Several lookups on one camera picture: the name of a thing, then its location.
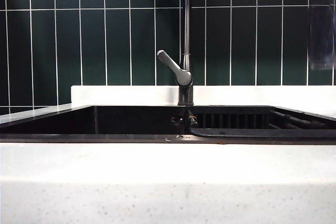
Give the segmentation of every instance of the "white grout line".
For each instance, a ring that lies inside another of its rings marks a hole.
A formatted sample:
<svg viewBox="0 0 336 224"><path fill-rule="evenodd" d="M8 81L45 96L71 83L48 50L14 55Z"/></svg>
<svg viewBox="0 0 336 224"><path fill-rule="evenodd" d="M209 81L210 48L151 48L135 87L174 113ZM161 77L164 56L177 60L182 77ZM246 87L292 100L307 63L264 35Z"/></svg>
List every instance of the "white grout line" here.
<svg viewBox="0 0 336 224"><path fill-rule="evenodd" d="M30 64L31 64L31 75L32 75L32 85L31 85L31 99L32 105L35 105L34 102L34 65L33 65L33 19L31 16L32 11L32 0L29 0L29 22L30 22Z"/></svg>
<svg viewBox="0 0 336 224"><path fill-rule="evenodd" d="M156 0L154 0L154 83L157 85L157 69L156 69Z"/></svg>
<svg viewBox="0 0 336 224"><path fill-rule="evenodd" d="M58 95L58 55L57 55L57 17L56 17L56 0L54 0L54 20L55 20L55 64L56 64L56 99L59 105Z"/></svg>
<svg viewBox="0 0 336 224"><path fill-rule="evenodd" d="M7 48L7 84L8 84L8 106L9 106L9 114L10 114L10 107L11 107L11 89L10 89L10 81L9 81L9 47L8 47L8 12L7 12L7 0L5 0L5 8L6 8L6 48Z"/></svg>
<svg viewBox="0 0 336 224"><path fill-rule="evenodd" d="M83 86L83 50L82 50L82 15L81 1L79 0L79 52L80 52L80 85Z"/></svg>
<svg viewBox="0 0 336 224"><path fill-rule="evenodd" d="M306 85L309 85L309 54L308 54L308 45L307 45L307 78L306 78Z"/></svg>
<svg viewBox="0 0 336 224"><path fill-rule="evenodd" d="M257 64L258 64L258 0L256 0L256 48L255 48L255 79L254 85L257 85Z"/></svg>
<svg viewBox="0 0 336 224"><path fill-rule="evenodd" d="M107 81L107 31L106 31L106 0L104 0L104 49L105 49L105 85L108 85Z"/></svg>
<svg viewBox="0 0 336 224"><path fill-rule="evenodd" d="M232 85L232 0L230 0L230 69L229 85Z"/></svg>
<svg viewBox="0 0 336 224"><path fill-rule="evenodd" d="M284 75L284 53L283 53L283 43L284 43L284 21L283 21L283 11L284 11L284 0L281 0L281 71L280 71L280 85L283 85L283 75Z"/></svg>
<svg viewBox="0 0 336 224"><path fill-rule="evenodd" d="M179 38L179 40L180 40L180 41L179 41L179 43L180 43L180 56L179 56L179 61L178 61L179 63L178 63L178 64L180 64L180 62L181 62L181 56L182 56L182 38L181 38L181 32L182 32L182 31L181 31L181 25L182 25L181 23L182 23L182 22L181 22L181 8L182 8L182 7L181 7L181 0L178 0L178 11L179 11L179 21L178 21L179 29L178 29L178 30L179 30L179 32L180 32L180 33L178 34L178 38Z"/></svg>
<svg viewBox="0 0 336 224"><path fill-rule="evenodd" d="M330 6L330 5L258 5L258 8L263 7L308 7L308 6ZM237 5L237 6L193 6L192 9L212 9L212 8L253 8L255 5ZM81 8L81 10L104 10L105 8ZM128 10L128 7L120 8L106 8L106 10ZM154 9L154 7L132 7L131 10L146 10ZM183 7L156 7L155 9L183 9ZM79 10L79 8L48 8L48 9L31 9L33 12L43 11L43 10ZM0 12L22 12L30 11L30 9L8 9L0 10Z"/></svg>
<svg viewBox="0 0 336 224"><path fill-rule="evenodd" d="M207 11L206 11L206 6L207 6L207 1L204 1L205 4L205 9L204 9L204 85L206 86L206 16L207 16Z"/></svg>
<svg viewBox="0 0 336 224"><path fill-rule="evenodd" d="M131 28L131 0L129 4L129 34L130 34L130 85L132 85L132 28Z"/></svg>

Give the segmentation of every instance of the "black sink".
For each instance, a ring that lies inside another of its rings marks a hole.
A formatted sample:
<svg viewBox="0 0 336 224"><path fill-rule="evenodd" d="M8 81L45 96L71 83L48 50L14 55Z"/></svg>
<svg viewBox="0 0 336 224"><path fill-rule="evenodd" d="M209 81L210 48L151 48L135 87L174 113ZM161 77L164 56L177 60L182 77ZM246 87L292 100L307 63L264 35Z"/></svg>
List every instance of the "black sink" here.
<svg viewBox="0 0 336 224"><path fill-rule="evenodd" d="M273 106L87 106L4 123L0 133L336 140L336 119Z"/></svg>

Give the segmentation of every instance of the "chrome faucet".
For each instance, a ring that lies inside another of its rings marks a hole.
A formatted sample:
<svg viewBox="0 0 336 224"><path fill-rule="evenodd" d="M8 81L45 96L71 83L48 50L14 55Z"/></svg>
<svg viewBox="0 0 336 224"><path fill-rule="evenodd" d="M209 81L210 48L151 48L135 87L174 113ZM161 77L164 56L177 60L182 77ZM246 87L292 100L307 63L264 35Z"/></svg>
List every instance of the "chrome faucet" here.
<svg viewBox="0 0 336 224"><path fill-rule="evenodd" d="M180 65L163 50L159 50L157 58L160 59L176 75L176 82L179 85L178 105L194 105L193 91L193 67L190 54L190 15L191 1L185 0L184 17L184 53L181 55Z"/></svg>

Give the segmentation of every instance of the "white countertop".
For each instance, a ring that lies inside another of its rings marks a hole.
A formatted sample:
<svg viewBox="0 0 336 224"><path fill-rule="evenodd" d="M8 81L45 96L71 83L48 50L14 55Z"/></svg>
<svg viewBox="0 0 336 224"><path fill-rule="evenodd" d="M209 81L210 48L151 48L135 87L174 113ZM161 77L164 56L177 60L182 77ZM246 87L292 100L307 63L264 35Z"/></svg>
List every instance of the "white countertop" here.
<svg viewBox="0 0 336 224"><path fill-rule="evenodd" d="M336 222L336 146L0 144L2 223Z"/></svg>
<svg viewBox="0 0 336 224"><path fill-rule="evenodd" d="M53 112L60 112L68 109L79 108L80 106L74 105L72 103L63 104L59 106L50 106L46 108L41 108L37 110L28 110L23 112L12 113L8 115L0 115L0 124L8 123L12 121L22 120L26 118L31 118L33 116L44 115Z"/></svg>

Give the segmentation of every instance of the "wall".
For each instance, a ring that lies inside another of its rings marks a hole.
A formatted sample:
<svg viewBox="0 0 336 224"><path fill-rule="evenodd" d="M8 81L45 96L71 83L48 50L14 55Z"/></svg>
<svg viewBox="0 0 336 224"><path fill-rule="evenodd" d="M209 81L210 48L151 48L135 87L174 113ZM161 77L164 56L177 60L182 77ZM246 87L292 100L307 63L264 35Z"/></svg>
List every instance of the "wall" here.
<svg viewBox="0 0 336 224"><path fill-rule="evenodd" d="M192 0L195 85L333 85L307 63L307 6ZM0 114L70 102L72 85L175 85L183 0L0 0Z"/></svg>

